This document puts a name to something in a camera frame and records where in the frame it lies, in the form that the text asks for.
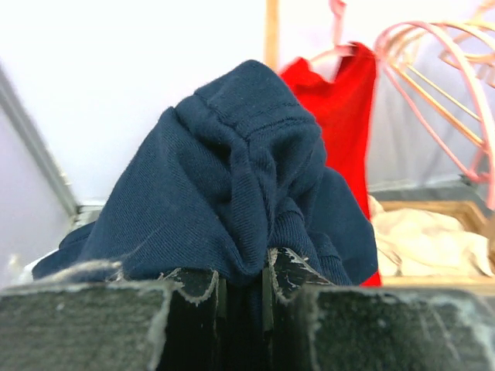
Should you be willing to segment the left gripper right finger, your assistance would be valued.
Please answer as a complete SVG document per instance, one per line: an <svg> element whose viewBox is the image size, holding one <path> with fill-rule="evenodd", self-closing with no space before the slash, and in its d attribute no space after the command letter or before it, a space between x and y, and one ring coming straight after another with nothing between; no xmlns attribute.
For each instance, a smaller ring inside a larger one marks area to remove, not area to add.
<svg viewBox="0 0 495 371"><path fill-rule="evenodd" d="M492 370L494 296L433 286L338 287L287 248L263 271L271 370Z"/></svg>

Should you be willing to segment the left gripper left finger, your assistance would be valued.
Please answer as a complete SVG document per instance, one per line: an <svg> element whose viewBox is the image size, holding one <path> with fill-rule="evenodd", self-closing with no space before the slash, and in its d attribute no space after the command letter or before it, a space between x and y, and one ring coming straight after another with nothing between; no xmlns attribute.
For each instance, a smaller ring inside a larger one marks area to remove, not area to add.
<svg viewBox="0 0 495 371"><path fill-rule="evenodd" d="M225 282L41 280L1 293L3 370L218 370Z"/></svg>

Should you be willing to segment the navy blue t shirt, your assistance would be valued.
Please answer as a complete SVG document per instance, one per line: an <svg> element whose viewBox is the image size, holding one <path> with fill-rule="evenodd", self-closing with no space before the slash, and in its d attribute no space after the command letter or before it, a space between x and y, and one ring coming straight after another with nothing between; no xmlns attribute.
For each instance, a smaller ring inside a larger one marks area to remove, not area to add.
<svg viewBox="0 0 495 371"><path fill-rule="evenodd" d="M41 279L98 263L133 280L178 267L236 285L287 247L335 284L377 271L371 224L343 177L326 167L313 116L254 60L167 109L122 173L98 219L32 271Z"/></svg>

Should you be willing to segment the red t shirt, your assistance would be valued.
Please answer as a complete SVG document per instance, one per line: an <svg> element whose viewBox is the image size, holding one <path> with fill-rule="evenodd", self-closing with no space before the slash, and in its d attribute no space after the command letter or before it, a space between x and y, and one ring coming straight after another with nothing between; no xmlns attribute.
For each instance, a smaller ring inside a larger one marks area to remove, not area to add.
<svg viewBox="0 0 495 371"><path fill-rule="evenodd" d="M352 284L379 287L366 180L377 62L364 44L353 43L352 49L351 55L341 59L333 81L314 72L303 58L289 64L281 78L316 119L326 148L328 170L316 199L312 228L329 237Z"/></svg>

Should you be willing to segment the light pink hanger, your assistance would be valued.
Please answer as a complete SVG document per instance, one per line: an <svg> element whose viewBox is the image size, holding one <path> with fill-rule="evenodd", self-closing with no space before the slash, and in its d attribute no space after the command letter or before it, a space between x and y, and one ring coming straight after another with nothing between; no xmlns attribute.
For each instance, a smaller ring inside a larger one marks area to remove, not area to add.
<svg viewBox="0 0 495 371"><path fill-rule="evenodd" d="M408 21L374 44L401 164L424 182L494 186L494 23Z"/></svg>

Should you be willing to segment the beige cloth in rack base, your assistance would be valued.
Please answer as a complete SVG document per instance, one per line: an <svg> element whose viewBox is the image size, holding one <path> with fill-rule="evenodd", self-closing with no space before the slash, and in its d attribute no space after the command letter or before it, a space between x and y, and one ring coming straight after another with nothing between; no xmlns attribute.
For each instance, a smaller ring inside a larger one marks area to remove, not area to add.
<svg viewBox="0 0 495 371"><path fill-rule="evenodd" d="M489 239L438 211L401 205L386 209L368 196L383 277L494 276Z"/></svg>

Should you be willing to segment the wooden clothes rack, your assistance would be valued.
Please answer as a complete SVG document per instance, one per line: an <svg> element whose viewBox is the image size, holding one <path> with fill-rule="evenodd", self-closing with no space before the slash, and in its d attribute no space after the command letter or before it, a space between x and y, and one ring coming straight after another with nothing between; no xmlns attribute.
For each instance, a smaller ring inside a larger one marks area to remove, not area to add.
<svg viewBox="0 0 495 371"><path fill-rule="evenodd" d="M406 21L389 26L374 42L374 56L395 89L407 101L420 96L476 147L464 177L494 187L494 116L483 91L494 82L494 25L483 18L494 3L480 4L465 22ZM414 62L421 39L441 44L440 59L456 68L473 106L468 115L480 126L476 134L442 105L441 88L419 72ZM391 286L493 288L494 220L470 201L371 201L383 282Z"/></svg>

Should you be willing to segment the corner aluminium profile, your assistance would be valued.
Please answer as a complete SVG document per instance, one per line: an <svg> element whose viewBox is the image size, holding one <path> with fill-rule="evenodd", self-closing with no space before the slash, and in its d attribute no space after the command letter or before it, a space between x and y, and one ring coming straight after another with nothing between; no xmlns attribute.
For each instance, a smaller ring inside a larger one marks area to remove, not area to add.
<svg viewBox="0 0 495 371"><path fill-rule="evenodd" d="M3 68L1 68L1 107L60 205L69 217L74 218L80 211L77 198L70 189L64 171L56 163L41 134L22 106Z"/></svg>

